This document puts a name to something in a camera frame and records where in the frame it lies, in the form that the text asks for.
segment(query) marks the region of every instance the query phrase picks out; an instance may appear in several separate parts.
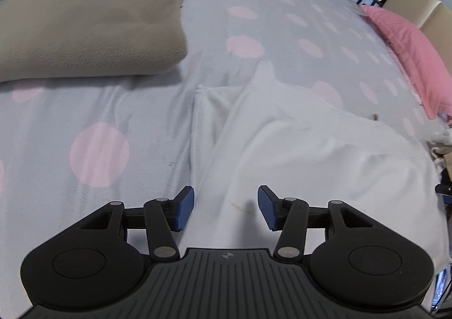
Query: black device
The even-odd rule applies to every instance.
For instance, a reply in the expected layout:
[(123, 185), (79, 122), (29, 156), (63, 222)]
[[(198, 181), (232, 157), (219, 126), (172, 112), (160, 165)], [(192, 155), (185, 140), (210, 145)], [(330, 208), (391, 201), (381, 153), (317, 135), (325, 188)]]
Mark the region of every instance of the black device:
[[(281, 230), (273, 255), (189, 248), (181, 258), (171, 231), (188, 221), (190, 186), (142, 208), (104, 205), (26, 256), (33, 307), (22, 318), (430, 318), (420, 302), (434, 271), (422, 248), (341, 201), (317, 208), (267, 186), (257, 194), (268, 227)], [(128, 229), (146, 230), (149, 255), (127, 243)], [(312, 255), (307, 229), (325, 229)]]

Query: bed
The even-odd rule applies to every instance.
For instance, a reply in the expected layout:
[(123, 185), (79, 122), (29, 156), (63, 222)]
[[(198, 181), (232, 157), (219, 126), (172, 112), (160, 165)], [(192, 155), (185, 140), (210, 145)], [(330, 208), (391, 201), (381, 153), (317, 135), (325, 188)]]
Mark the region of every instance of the bed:
[[(139, 207), (190, 184), (199, 85), (243, 86), (271, 61), (282, 83), (357, 116), (378, 114), (406, 139), (425, 143), (447, 128), (426, 117), (348, 0), (184, 0), (182, 26), (188, 56), (166, 75), (0, 85), (3, 319), (30, 305), (19, 271), (34, 247), (109, 201)], [(143, 234), (129, 240), (145, 246)]]

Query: brown blanket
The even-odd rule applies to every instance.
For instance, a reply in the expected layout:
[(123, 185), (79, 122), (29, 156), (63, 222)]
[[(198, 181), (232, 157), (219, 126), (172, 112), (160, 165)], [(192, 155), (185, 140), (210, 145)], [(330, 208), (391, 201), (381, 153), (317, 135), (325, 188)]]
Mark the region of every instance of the brown blanket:
[(158, 74), (186, 55), (182, 0), (6, 0), (0, 82)]

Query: silver screw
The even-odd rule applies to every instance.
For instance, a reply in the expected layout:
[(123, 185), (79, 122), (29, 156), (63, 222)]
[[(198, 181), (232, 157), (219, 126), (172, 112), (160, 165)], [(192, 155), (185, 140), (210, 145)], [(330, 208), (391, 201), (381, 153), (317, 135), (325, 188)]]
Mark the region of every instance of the silver screw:
[(171, 258), (175, 253), (176, 250), (171, 246), (159, 246), (154, 249), (154, 255), (159, 258)]
[(278, 249), (278, 255), (283, 258), (296, 258), (300, 251), (292, 246), (284, 246)]

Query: pink pillow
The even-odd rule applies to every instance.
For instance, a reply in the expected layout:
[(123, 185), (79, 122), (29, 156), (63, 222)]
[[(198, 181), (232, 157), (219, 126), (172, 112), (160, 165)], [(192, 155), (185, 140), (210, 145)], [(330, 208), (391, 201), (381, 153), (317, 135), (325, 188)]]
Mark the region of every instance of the pink pillow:
[(413, 81), (429, 119), (444, 112), (452, 122), (452, 76), (429, 39), (411, 22), (383, 8), (361, 6), (389, 42)]

